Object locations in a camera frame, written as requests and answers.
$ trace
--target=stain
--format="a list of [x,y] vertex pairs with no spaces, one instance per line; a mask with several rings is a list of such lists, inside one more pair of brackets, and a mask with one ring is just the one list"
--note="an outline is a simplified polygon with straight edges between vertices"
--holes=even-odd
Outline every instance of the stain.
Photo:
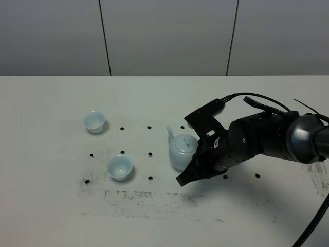
[[185,219],[198,221],[204,213],[198,208],[199,195],[149,191],[105,191],[105,201],[113,217],[145,219]]
[[102,189],[101,182],[105,182],[106,177],[106,170],[87,170],[81,175],[78,195],[93,195],[96,191],[100,191]]
[[181,194],[183,201],[188,202],[193,207],[198,207],[195,200],[192,198],[193,195],[190,194]]
[[258,201],[256,199],[252,198],[251,201],[256,207],[259,207]]
[[307,167],[317,194],[326,197],[329,193],[329,176],[325,162],[315,162],[314,164],[302,165],[302,169]]

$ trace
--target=teapot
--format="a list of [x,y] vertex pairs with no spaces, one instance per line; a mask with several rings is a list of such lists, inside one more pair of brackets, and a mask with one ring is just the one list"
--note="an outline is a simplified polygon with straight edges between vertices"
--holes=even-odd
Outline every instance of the teapot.
[[188,134],[174,137],[171,128],[167,126],[166,129],[168,130],[169,158],[172,166],[183,171],[196,152],[197,139]]

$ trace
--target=table surface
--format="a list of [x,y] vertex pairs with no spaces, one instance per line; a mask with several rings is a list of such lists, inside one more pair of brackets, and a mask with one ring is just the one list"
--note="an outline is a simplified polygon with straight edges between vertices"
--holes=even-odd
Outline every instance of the table surface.
[[[258,155],[226,180],[175,180],[166,126],[196,136],[184,117],[237,92],[329,115],[328,76],[0,77],[1,246],[292,246],[328,193],[328,163]],[[216,117],[225,128],[259,112],[242,99]],[[98,135],[82,123],[94,109]],[[115,182],[105,166],[121,150],[134,173]],[[327,246],[328,227],[327,213],[305,246]]]

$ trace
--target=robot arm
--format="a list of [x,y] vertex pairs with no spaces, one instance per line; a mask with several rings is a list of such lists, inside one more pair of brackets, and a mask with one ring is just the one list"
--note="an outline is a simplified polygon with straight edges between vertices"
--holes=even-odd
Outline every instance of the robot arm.
[[176,178],[181,186],[223,174],[257,154],[306,164],[329,157],[329,127],[321,121],[328,121],[327,117],[300,116],[287,107],[283,112],[245,97],[246,103],[263,112],[238,119],[225,130],[214,116],[227,101],[227,97],[216,99],[185,117],[200,140],[192,161]]

